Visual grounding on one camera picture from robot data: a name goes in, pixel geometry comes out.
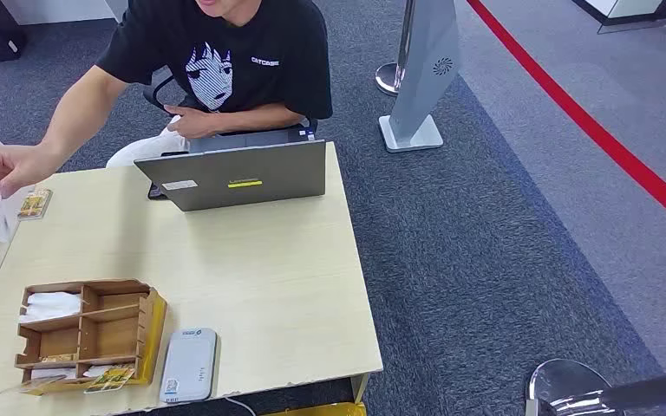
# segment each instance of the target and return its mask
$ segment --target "wooden organizer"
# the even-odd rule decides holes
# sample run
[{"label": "wooden organizer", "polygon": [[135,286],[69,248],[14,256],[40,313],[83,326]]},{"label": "wooden organizer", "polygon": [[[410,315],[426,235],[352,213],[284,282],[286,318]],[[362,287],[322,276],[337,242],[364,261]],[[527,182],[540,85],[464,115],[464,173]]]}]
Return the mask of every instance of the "wooden organizer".
[{"label": "wooden organizer", "polygon": [[[136,280],[54,283],[28,287],[29,295],[68,292],[80,295],[78,315],[20,323],[18,334],[26,338],[15,367],[23,370],[22,382],[31,380],[33,369],[75,369],[75,379],[49,384],[32,394],[85,389],[95,378],[83,377],[91,366],[133,363],[136,369],[128,384],[152,382],[160,347],[167,303],[157,291]],[[22,306],[20,315],[26,313]],[[69,361],[42,362],[43,357],[74,354]]]}]

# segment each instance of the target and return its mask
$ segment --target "red line on floor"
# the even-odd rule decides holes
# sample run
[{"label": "red line on floor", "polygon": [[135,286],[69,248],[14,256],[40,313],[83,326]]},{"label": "red line on floor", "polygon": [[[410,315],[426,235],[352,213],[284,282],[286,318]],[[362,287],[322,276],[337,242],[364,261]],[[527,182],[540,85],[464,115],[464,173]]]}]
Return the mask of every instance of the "red line on floor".
[{"label": "red line on floor", "polygon": [[550,75],[522,48],[480,0],[467,0],[486,26],[504,44],[514,59],[532,76],[573,121],[614,159],[642,188],[666,208],[666,182],[614,138],[588,114]]}]

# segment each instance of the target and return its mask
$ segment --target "man's arm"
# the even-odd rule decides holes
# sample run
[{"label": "man's arm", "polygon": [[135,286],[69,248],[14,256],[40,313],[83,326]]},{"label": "man's arm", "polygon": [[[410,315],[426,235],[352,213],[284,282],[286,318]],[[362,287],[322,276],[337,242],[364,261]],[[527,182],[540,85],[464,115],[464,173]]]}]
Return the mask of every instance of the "man's arm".
[{"label": "man's arm", "polygon": [[40,144],[0,146],[3,197],[55,173],[106,123],[111,107],[126,87],[125,82],[92,67],[62,97]]},{"label": "man's arm", "polygon": [[57,104],[44,139],[37,145],[53,155],[55,170],[106,124],[111,108],[127,85],[93,66],[70,87]]},{"label": "man's arm", "polygon": [[282,103],[265,104],[248,111],[236,113],[204,113],[194,108],[165,106],[165,109],[181,116],[167,126],[186,139],[197,139],[218,133],[253,132],[294,126],[303,120],[301,114],[289,110]]}]

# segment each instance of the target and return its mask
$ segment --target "white pants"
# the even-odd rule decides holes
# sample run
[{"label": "white pants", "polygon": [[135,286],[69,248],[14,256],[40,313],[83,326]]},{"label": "white pants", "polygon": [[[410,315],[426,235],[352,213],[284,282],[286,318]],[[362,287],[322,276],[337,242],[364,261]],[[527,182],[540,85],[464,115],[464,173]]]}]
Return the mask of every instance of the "white pants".
[{"label": "white pants", "polygon": [[[180,117],[175,115],[170,121],[174,123]],[[137,140],[122,148],[108,160],[106,167],[132,166],[137,159],[155,158],[165,152],[182,152],[187,150],[187,139],[177,132],[170,132],[165,127],[159,136]]]}]

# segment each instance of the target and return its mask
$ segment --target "office chair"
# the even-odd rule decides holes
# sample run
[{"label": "office chair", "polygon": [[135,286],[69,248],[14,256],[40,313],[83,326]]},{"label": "office chair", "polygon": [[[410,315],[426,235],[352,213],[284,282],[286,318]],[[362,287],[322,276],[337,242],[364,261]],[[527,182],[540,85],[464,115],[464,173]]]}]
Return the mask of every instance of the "office chair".
[{"label": "office chair", "polygon": [[[157,99],[157,94],[160,92],[162,88],[164,88],[168,83],[170,83],[172,80],[174,80],[174,76],[172,75],[172,72],[169,70],[169,68],[164,67],[162,69],[159,69],[158,71],[154,72],[152,75],[152,85],[148,85],[144,87],[144,98],[149,101],[150,104],[153,106],[157,107],[158,109],[164,111],[165,113],[169,114],[167,110],[165,109],[165,106]],[[188,95],[180,104],[180,107],[190,107],[190,108],[195,108],[197,110],[205,110],[200,103],[198,103],[193,97]],[[308,122],[310,123],[309,129],[312,130],[313,133],[317,132],[317,119],[312,119],[310,117],[305,117]],[[274,129],[274,130],[284,130],[286,128],[298,128],[298,127],[303,127],[301,125],[297,125],[294,127],[284,127],[284,128],[279,128],[279,129]],[[224,133],[221,135],[233,135],[235,133]]]}]

